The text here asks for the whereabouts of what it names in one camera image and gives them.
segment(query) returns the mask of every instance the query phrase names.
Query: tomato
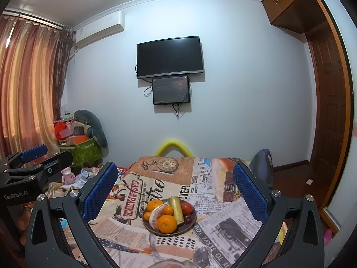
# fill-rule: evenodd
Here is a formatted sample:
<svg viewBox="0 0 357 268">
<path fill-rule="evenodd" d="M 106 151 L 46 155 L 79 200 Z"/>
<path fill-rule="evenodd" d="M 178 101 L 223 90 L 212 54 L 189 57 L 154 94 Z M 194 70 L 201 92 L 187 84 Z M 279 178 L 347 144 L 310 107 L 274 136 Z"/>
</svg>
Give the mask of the tomato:
<svg viewBox="0 0 357 268">
<path fill-rule="evenodd" d="M 183 215 L 190 215 L 193 213 L 193 206 L 190 203 L 183 203 L 181 204 L 181 209 L 182 209 L 182 213 Z"/>
</svg>

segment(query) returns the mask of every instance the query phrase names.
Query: gray plush toy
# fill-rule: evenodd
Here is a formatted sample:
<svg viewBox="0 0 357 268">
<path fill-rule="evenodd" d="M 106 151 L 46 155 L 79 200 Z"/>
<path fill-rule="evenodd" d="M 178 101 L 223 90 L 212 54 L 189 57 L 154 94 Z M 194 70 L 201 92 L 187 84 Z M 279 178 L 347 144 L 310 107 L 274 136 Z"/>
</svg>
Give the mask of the gray plush toy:
<svg viewBox="0 0 357 268">
<path fill-rule="evenodd" d="M 74 113 L 73 117 L 77 122 L 90 126 L 86 131 L 86 136 L 93 136 L 94 140 L 96 140 L 102 148 L 108 146 L 102 125 L 96 115 L 87 110 L 78 110 Z"/>
</svg>

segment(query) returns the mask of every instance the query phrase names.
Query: storage box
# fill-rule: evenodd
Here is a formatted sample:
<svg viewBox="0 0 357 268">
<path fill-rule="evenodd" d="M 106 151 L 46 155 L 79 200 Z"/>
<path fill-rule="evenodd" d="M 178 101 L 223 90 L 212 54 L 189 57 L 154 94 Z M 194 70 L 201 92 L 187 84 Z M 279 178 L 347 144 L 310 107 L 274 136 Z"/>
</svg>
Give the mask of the storage box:
<svg viewBox="0 0 357 268">
<path fill-rule="evenodd" d="M 60 146 L 60 149 L 61 151 L 68 150 L 72 153 L 73 163 L 71 167 L 83 167 L 84 162 L 92 166 L 95 161 L 102 158 L 100 147 L 93 138 L 72 146 Z"/>
<path fill-rule="evenodd" d="M 71 136 L 67 138 L 67 145 L 81 144 L 89 139 L 88 136 Z"/>
</svg>

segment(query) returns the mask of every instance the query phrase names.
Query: baseboard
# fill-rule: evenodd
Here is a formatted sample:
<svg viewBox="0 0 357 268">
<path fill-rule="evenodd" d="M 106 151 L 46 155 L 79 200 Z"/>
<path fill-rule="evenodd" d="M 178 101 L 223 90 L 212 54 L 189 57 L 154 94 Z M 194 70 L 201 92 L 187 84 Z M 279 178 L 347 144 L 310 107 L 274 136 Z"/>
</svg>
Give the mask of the baseboard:
<svg viewBox="0 0 357 268">
<path fill-rule="evenodd" d="M 282 170 L 298 167 L 298 166 L 301 166 L 301 165 L 310 165 L 310 161 L 308 161 L 306 159 L 306 160 L 303 160 L 303 161 L 294 162 L 294 163 L 290 163 L 290 164 L 274 166 L 273 167 L 273 172 L 282 171 Z"/>
</svg>

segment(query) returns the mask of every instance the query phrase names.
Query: curtain rod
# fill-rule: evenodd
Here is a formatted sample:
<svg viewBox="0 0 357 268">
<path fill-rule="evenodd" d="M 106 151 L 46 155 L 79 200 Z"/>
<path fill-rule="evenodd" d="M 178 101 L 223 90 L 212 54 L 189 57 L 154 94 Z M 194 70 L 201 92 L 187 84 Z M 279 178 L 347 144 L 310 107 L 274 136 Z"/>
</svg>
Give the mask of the curtain rod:
<svg viewBox="0 0 357 268">
<path fill-rule="evenodd" d="M 5 8 L 5 10 L 2 13 L 3 13 L 3 15 L 10 15 L 10 16 L 16 16 L 16 17 L 20 15 L 20 18 L 32 20 L 32 21 L 56 28 L 58 30 L 62 30 L 64 27 L 64 25 L 62 25 L 62 24 L 56 23 L 56 22 L 48 20 L 48 19 L 44 19 L 40 16 L 35 16 L 35 15 L 27 13 L 27 12 L 19 11 L 19 10 Z"/>
</svg>

